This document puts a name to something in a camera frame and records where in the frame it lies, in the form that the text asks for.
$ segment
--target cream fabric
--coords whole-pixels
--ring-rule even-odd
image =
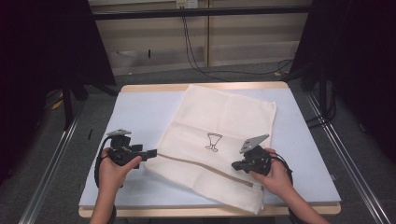
[[[257,214],[263,207],[260,183],[243,171],[239,149],[245,139],[272,134],[276,104],[190,85],[157,147],[146,163],[152,172],[199,194]],[[271,137],[263,147],[269,147]]]

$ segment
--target folded cloth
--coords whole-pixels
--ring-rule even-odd
[[[257,214],[262,186],[234,161],[246,139],[269,133],[276,104],[190,85],[160,140],[151,171],[230,206]],[[262,147],[269,147],[267,138]]]

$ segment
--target gray carpet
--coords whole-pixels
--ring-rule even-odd
[[[276,70],[277,63],[260,63],[233,65],[212,70],[243,70],[248,72],[265,72]],[[273,81],[280,77],[274,75],[243,75],[235,73],[207,74],[227,81]],[[116,77],[119,90],[127,84],[149,83],[188,83],[220,81],[207,77],[192,69],[183,69],[149,74]],[[315,116],[310,104],[299,86],[299,80],[289,83],[303,116],[311,119]],[[74,106],[84,104],[81,118],[64,157],[53,179],[49,192],[42,204],[36,223],[88,223],[88,219],[78,215],[78,201],[83,190],[86,176],[94,158],[95,150],[106,129],[116,97],[109,96],[95,88],[87,87],[91,93],[84,103],[74,101]],[[48,110],[36,130],[35,141],[28,144],[26,155],[22,155],[19,166],[13,176],[0,186],[0,223],[17,223],[28,204],[42,174],[47,168],[53,150],[63,133],[64,112],[62,108]],[[332,121],[334,129],[346,145],[354,162],[364,178],[385,207],[391,221],[396,222],[396,167],[379,150],[375,140],[359,129],[359,121],[353,113],[337,99],[337,114]],[[360,194],[354,187],[334,152],[326,133],[320,128],[312,128],[311,133],[331,174],[335,176],[334,184],[342,198],[342,211],[336,216],[326,216],[332,223],[375,223]],[[126,220],[118,219],[117,223]],[[149,223],[148,219],[127,219],[130,223]],[[231,223],[268,223],[266,218],[233,218]],[[155,219],[152,223],[202,223],[200,218]],[[279,217],[276,223],[289,223]]]

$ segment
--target person's right hand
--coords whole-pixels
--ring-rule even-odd
[[[275,150],[271,148],[266,148],[265,150],[275,156]],[[253,171],[250,171],[249,173],[256,180],[260,181],[271,193],[279,196],[280,198],[284,198],[287,194],[294,191],[294,187],[290,182],[288,173],[282,162],[272,159],[271,163],[271,171],[268,175],[261,175]]]

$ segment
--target embroidered design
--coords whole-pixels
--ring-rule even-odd
[[[209,137],[210,145],[207,146],[206,148],[207,149],[212,149],[214,152],[219,151],[216,148],[216,144],[218,143],[218,141],[220,140],[222,135],[218,134],[218,133],[208,133],[207,136]]]

